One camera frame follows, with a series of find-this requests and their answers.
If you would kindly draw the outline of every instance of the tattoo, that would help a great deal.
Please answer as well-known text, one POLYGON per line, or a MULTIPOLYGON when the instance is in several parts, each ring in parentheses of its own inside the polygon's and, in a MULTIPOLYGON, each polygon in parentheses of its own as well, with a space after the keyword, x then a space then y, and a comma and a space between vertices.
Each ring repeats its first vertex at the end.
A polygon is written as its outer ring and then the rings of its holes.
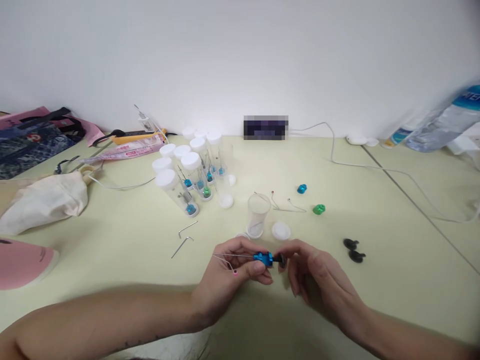
POLYGON ((151 342, 154 342, 154 341, 157 341, 157 340, 161 340, 163 339, 163 337, 160 337, 158 335, 155 335, 155 339, 152 339, 150 341, 147 341, 147 342, 142 342, 142 340, 138 340, 138 342, 136 343, 136 345, 130 345, 128 341, 125 341, 125 344, 124 346, 121 346, 121 347, 117 347, 116 349, 112 350, 112 352, 109 354, 115 354, 115 353, 118 353, 118 352, 121 352, 123 350, 126 350, 128 348, 131 348, 133 346, 140 346, 140 345, 143 345, 143 344, 147 344, 147 343, 151 343, 151 342))

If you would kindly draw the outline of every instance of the black rubber piece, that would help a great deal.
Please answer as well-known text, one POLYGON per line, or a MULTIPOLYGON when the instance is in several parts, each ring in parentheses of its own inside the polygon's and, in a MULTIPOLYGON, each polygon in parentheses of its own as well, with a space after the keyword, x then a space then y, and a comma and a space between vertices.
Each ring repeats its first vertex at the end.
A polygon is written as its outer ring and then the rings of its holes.
POLYGON ((354 262, 362 263, 367 255, 365 255, 364 253, 359 253, 355 250, 350 250, 348 252, 348 256, 350 256, 350 259, 352 259, 354 262))
POLYGON ((356 250, 357 244, 359 242, 357 240, 353 241, 352 239, 343 239, 343 245, 349 250, 356 250))
POLYGON ((282 269, 285 269, 285 266, 287 266, 287 263, 285 261, 285 256, 283 254, 280 254, 280 256, 272 258, 272 261, 279 263, 282 269))

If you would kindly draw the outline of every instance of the water bottle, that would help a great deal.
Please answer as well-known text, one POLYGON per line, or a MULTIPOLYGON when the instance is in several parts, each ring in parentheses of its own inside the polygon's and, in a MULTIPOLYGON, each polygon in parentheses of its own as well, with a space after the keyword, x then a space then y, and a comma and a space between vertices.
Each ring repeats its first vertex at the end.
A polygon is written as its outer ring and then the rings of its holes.
POLYGON ((470 87, 457 97, 439 116, 415 130, 406 146, 422 153, 443 148, 480 122, 480 85, 470 87))

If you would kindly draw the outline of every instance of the hand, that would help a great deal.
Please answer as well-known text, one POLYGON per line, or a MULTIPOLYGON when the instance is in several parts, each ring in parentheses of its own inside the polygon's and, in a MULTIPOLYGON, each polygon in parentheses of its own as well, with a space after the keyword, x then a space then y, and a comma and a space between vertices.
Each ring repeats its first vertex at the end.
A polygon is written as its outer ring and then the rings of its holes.
MULTIPOLYGON (((326 309, 340 330, 352 340, 366 341, 374 313, 364 304, 340 264, 325 251, 298 239, 289 241, 275 252, 288 258, 288 279, 294 296, 301 294, 308 304, 306 276, 312 276, 320 288, 326 309)), ((285 269, 278 267, 282 273, 285 269)))
POLYGON ((227 310, 237 290, 248 280, 255 280, 263 285, 274 281, 269 270, 261 261, 253 261, 255 253, 267 253, 268 250, 258 246, 244 236, 235 237, 215 246, 215 254, 248 255, 249 257, 216 255, 225 261, 212 256, 206 267, 200 284, 192 293, 192 304, 202 319, 204 327, 208 327, 227 310))

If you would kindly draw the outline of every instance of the blue bottle label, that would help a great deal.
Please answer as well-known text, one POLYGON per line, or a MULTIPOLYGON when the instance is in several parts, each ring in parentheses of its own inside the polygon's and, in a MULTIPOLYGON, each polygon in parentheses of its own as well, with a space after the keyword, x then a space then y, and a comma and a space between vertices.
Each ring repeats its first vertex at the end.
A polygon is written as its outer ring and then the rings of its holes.
POLYGON ((457 97, 452 104, 460 108, 480 111, 480 85, 470 87, 461 96, 457 97))
POLYGON ((404 128, 399 128, 395 133, 390 136, 390 141, 393 145, 400 144, 405 138, 412 133, 412 130, 405 130, 404 128))

